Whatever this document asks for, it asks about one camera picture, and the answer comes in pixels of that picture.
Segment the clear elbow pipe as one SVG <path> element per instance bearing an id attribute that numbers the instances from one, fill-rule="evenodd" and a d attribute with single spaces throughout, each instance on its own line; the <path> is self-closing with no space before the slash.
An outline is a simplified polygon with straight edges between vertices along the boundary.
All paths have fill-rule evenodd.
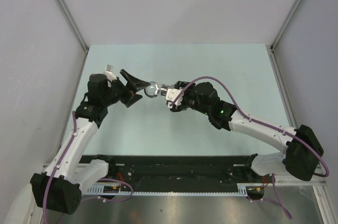
<path id="1" fill-rule="evenodd" d="M 167 91 L 161 91 L 160 87 L 162 83 L 151 81 L 151 85 L 144 89 L 144 94 L 149 98 L 155 98 L 158 96 L 165 96 Z"/>

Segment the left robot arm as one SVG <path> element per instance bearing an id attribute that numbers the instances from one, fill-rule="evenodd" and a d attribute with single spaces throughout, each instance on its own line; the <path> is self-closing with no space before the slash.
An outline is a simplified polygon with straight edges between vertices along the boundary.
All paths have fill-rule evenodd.
<path id="1" fill-rule="evenodd" d="M 107 66 L 103 73 L 92 74 L 87 83 L 87 92 L 75 111 L 72 112 L 73 128 L 53 161 L 42 173 L 35 173 L 30 184 L 35 202 L 47 211 L 73 214 L 82 196 L 97 181 L 112 181 L 117 169 L 108 161 L 95 159 L 82 171 L 77 166 L 83 153 L 108 114 L 108 107 L 121 102 L 130 107 L 142 96 L 139 91 L 150 86 L 150 82 L 140 80 L 124 69 L 120 74 L 126 83 L 116 77 Z"/>

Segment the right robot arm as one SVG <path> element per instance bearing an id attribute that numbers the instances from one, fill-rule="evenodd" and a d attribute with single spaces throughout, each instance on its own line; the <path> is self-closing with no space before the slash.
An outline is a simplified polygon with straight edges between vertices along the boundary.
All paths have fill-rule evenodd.
<path id="1" fill-rule="evenodd" d="M 193 109 L 207 115 L 216 129 L 242 133 L 277 149 L 277 153 L 253 157 L 243 169 L 247 181 L 257 182 L 263 175 L 283 171 L 302 181 L 310 181 L 316 175 L 324 151 L 310 127 L 275 125 L 246 115 L 234 103 L 221 100 L 209 82 L 178 81 L 174 85 L 157 83 L 154 87 L 154 94 L 164 96 L 172 112 Z"/>

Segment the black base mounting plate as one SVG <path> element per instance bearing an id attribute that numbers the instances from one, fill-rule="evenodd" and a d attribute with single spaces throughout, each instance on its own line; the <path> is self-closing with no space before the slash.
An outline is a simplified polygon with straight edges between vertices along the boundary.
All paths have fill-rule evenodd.
<path id="1" fill-rule="evenodd" d="M 110 156 L 85 155 L 81 163 L 108 163 L 107 179 L 120 178 L 139 191 L 188 191 L 195 186 L 211 188 L 225 184 L 262 183 L 271 178 L 251 169 L 251 156 Z"/>

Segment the aluminium frame post left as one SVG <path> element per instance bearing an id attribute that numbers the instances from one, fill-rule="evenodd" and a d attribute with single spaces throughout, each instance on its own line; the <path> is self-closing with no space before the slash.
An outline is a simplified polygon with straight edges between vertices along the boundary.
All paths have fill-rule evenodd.
<path id="1" fill-rule="evenodd" d="M 55 0 L 57 6 L 59 7 L 61 13 L 63 14 L 65 21 L 69 25 L 72 33 L 74 34 L 75 38 L 77 39 L 79 45 L 81 46 L 82 50 L 85 54 L 88 54 L 89 47 L 85 42 L 85 39 L 83 35 L 80 32 L 80 29 L 78 28 L 78 25 L 76 24 L 76 21 L 69 10 L 69 7 L 67 6 L 65 0 Z"/>

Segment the aluminium frame post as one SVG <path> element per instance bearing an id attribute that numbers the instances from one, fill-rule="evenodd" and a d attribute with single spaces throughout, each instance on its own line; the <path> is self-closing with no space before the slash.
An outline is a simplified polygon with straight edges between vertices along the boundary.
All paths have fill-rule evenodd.
<path id="1" fill-rule="evenodd" d="M 74 34 L 75 38 L 77 39 L 79 45 L 81 46 L 82 50 L 85 54 L 88 54 L 89 47 L 85 42 L 85 39 L 83 35 L 80 32 L 80 29 L 78 28 L 78 25 L 76 24 L 76 21 L 69 10 L 69 7 L 67 6 L 65 0 L 55 0 L 57 6 L 59 7 L 61 13 L 63 14 L 65 21 L 69 25 L 72 33 Z"/>
<path id="2" fill-rule="evenodd" d="M 293 18 L 295 17 L 296 13 L 298 12 L 302 2 L 304 0 L 294 0 L 294 2 L 292 3 L 292 6 L 290 8 L 290 10 L 288 11 L 286 18 L 284 19 L 281 27 L 279 28 L 275 38 L 272 41 L 272 44 L 270 45 L 270 49 L 272 52 L 275 52 L 276 48 L 278 47 L 281 39 L 283 38 L 283 36 L 285 35 L 289 25 L 291 24 Z"/>

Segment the aluminium frame post right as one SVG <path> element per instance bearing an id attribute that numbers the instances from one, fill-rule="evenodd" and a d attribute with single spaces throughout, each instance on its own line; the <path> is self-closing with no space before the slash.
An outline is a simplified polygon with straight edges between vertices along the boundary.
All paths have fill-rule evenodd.
<path id="1" fill-rule="evenodd" d="M 292 3 L 292 6 L 290 8 L 290 10 L 288 11 L 286 18 L 284 19 L 281 27 L 279 28 L 275 38 L 272 41 L 272 44 L 270 45 L 270 49 L 272 52 L 275 52 L 276 48 L 278 47 L 281 39 L 283 38 L 283 36 L 285 35 L 289 25 L 291 24 L 293 18 L 295 17 L 296 13 L 298 12 L 302 2 L 304 0 L 294 0 L 294 2 Z"/>

